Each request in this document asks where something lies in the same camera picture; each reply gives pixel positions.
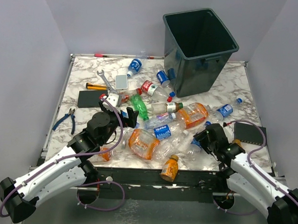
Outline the blue label crushed bottle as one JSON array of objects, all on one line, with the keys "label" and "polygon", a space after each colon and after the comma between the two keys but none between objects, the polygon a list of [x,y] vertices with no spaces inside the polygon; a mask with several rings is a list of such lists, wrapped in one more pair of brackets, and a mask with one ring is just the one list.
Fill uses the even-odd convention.
[{"label": "blue label crushed bottle", "polygon": [[[128,118],[128,117],[129,117],[128,114],[127,114],[126,112],[121,111],[121,113],[122,113],[122,116],[123,116],[124,118]],[[139,128],[139,127],[140,127],[140,124],[137,122],[135,128]]]}]

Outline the clear crushed bottle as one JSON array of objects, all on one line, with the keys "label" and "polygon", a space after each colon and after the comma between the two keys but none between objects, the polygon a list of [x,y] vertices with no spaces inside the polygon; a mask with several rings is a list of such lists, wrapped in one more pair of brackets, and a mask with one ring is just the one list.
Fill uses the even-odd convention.
[{"label": "clear crushed bottle", "polygon": [[189,136],[187,130],[183,130],[180,134],[177,134],[161,143],[160,146],[157,146],[156,151],[154,152],[154,159],[161,161],[170,154],[175,153],[179,147],[185,142],[185,139]]}]

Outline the red label water bottle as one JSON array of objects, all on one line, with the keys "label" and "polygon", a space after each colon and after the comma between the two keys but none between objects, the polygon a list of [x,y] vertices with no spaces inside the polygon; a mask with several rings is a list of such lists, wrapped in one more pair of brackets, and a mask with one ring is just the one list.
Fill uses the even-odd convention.
[{"label": "red label water bottle", "polygon": [[168,97],[170,97],[170,95],[161,86],[149,80],[146,80],[141,85],[141,90],[152,97],[153,100],[157,100],[160,102],[167,102]]}]

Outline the small orange juice bottle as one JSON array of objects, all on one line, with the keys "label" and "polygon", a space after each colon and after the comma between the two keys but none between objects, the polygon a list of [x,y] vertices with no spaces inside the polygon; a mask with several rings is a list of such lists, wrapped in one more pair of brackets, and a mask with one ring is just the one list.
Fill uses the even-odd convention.
[{"label": "small orange juice bottle", "polygon": [[178,160],[179,160],[179,157],[173,154],[166,161],[160,173],[160,176],[163,180],[168,182],[173,182],[175,180],[179,169]]}]

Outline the dark green plastic bin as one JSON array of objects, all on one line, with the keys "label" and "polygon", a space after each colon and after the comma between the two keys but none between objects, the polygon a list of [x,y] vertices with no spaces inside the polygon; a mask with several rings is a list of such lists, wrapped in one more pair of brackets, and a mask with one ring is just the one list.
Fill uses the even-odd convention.
[{"label": "dark green plastic bin", "polygon": [[208,92],[239,45],[210,8],[169,13],[164,68],[178,98]]}]

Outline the clear jar bottle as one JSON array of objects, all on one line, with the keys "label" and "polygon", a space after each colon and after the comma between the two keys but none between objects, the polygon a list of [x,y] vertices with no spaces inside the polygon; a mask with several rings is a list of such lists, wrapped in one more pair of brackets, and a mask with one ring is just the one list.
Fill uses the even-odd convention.
[{"label": "clear jar bottle", "polygon": [[119,146],[121,149],[125,149],[126,148],[126,142],[127,142],[127,137],[125,135],[123,135],[122,140],[119,143]]}]

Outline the orange juice bottle right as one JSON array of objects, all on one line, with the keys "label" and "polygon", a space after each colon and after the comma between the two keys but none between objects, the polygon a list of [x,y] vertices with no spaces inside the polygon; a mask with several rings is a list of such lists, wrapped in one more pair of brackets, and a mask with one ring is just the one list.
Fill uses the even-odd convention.
[{"label": "orange juice bottle right", "polygon": [[232,141],[232,146],[233,146],[234,148],[238,149],[240,152],[243,152],[243,153],[246,152],[246,151],[244,150],[244,148],[242,147],[242,145],[241,145],[241,141],[238,140],[238,139],[234,139],[234,140]]}]

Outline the silver wrench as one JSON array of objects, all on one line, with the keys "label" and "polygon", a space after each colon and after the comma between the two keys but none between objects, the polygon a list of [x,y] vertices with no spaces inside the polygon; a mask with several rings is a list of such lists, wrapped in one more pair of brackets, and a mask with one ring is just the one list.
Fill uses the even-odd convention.
[{"label": "silver wrench", "polygon": [[97,71],[97,75],[104,81],[106,87],[109,89],[109,95],[118,95],[117,90],[115,90],[112,85],[108,82],[108,79],[104,76],[104,71]]}]

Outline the white grey power bank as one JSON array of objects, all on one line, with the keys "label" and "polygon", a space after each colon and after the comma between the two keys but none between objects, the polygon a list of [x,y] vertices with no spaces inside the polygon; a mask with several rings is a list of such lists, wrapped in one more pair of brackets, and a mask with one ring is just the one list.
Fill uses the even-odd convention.
[{"label": "white grey power bank", "polygon": [[117,90],[125,90],[128,88],[128,77],[127,75],[116,75],[115,76],[115,88]]}]

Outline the crushed orange label bottle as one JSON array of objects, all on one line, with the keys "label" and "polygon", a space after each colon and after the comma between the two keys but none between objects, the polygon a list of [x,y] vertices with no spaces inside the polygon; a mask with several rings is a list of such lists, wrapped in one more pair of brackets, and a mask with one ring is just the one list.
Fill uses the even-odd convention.
[{"label": "crushed orange label bottle", "polygon": [[151,160],[160,140],[144,129],[134,129],[128,138],[130,150],[141,158]]}]

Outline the yellow utility knife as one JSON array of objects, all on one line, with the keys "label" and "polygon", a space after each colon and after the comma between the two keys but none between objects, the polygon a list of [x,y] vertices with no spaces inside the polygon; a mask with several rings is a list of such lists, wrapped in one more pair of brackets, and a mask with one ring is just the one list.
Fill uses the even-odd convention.
[{"label": "yellow utility knife", "polygon": [[88,90],[104,90],[104,91],[109,90],[107,86],[103,86],[103,85],[86,83],[85,86]]}]

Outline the green cap tea bottle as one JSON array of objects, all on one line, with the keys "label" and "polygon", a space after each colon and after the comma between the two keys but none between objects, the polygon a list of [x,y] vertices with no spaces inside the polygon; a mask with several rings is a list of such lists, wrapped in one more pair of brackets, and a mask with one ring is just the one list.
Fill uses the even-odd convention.
[{"label": "green cap tea bottle", "polygon": [[178,102],[168,102],[168,103],[154,103],[147,105],[147,110],[151,114],[163,114],[177,112],[183,108],[183,103]]}]

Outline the blue label pepsi bottle centre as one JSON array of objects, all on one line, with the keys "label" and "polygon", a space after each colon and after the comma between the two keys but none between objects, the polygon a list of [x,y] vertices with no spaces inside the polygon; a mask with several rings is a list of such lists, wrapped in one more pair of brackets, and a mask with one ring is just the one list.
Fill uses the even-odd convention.
[{"label": "blue label pepsi bottle centre", "polygon": [[179,122],[172,122],[169,124],[164,124],[153,129],[153,134],[159,140],[164,140],[172,136],[178,135],[184,131],[183,126]]}]

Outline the red screwdriver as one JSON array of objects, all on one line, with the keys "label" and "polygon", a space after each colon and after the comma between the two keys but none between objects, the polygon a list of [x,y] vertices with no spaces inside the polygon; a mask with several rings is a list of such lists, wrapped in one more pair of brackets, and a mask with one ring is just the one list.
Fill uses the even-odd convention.
[{"label": "red screwdriver", "polygon": [[94,54],[94,57],[97,57],[97,58],[109,58],[109,56],[103,55],[103,54]]}]

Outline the blue handled pliers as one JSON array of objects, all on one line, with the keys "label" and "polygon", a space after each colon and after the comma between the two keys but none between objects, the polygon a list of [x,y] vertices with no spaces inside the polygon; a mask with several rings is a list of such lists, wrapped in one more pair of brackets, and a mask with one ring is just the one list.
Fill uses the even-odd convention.
[{"label": "blue handled pliers", "polygon": [[57,120],[57,122],[54,124],[54,126],[52,127],[52,130],[55,131],[56,128],[58,128],[58,126],[68,117],[71,117],[71,122],[72,122],[72,129],[71,129],[71,134],[73,135],[75,132],[75,113],[76,109],[70,108],[68,113],[66,113],[62,118],[60,118],[59,120]]}]

